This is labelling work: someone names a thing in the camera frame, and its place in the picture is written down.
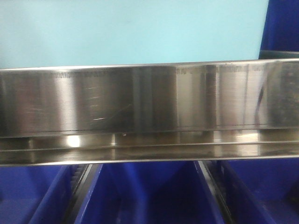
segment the brushed metal surface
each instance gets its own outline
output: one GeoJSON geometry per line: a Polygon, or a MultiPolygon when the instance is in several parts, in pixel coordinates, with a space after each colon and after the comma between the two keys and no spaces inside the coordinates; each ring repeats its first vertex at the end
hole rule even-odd
{"type": "Polygon", "coordinates": [[[0,70],[0,164],[299,156],[298,109],[299,59],[0,70]]]}

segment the metal lip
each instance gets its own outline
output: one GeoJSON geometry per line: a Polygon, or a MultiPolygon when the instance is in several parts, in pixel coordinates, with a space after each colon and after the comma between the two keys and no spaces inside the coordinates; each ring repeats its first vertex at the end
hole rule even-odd
{"type": "MultiPolygon", "coordinates": [[[[284,51],[281,53],[297,53],[292,51],[284,51]]],[[[280,58],[280,59],[257,59],[257,60],[236,60],[236,61],[208,61],[208,62],[183,62],[183,63],[149,63],[149,64],[111,64],[111,65],[70,65],[70,66],[53,66],[53,67],[28,67],[28,68],[7,68],[0,69],[0,72],[7,71],[36,71],[36,70],[52,70],[52,71],[73,71],[86,69],[109,69],[109,68],[133,68],[133,67],[176,67],[176,66],[204,66],[204,65],[232,65],[244,63],[273,63],[273,62],[299,62],[297,58],[280,58]]]]}

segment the blue storage bin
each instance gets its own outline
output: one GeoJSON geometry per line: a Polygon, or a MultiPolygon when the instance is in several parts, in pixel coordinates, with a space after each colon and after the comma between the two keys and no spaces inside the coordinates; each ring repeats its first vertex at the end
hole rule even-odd
{"type": "Polygon", "coordinates": [[[299,159],[222,161],[221,172],[238,224],[299,223],[299,159]]]}
{"type": "Polygon", "coordinates": [[[299,51],[298,0],[269,0],[263,50],[299,51]]]}
{"type": "Polygon", "coordinates": [[[71,166],[1,167],[0,223],[60,223],[72,172],[71,166]]]}
{"type": "Polygon", "coordinates": [[[194,162],[104,164],[76,224],[224,224],[194,162]]]}

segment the scratch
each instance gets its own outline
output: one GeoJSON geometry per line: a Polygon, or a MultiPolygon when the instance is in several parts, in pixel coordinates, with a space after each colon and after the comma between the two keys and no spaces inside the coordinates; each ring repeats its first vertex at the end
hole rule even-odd
{"type": "Polygon", "coordinates": [[[103,120],[103,119],[106,119],[106,118],[96,118],[96,119],[93,119],[93,120],[103,120]]]}

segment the light blue wall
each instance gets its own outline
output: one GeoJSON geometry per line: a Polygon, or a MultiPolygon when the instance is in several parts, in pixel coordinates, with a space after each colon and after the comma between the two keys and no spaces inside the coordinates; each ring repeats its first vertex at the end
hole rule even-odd
{"type": "Polygon", "coordinates": [[[268,0],[2,0],[0,68],[256,59],[268,0]]]}

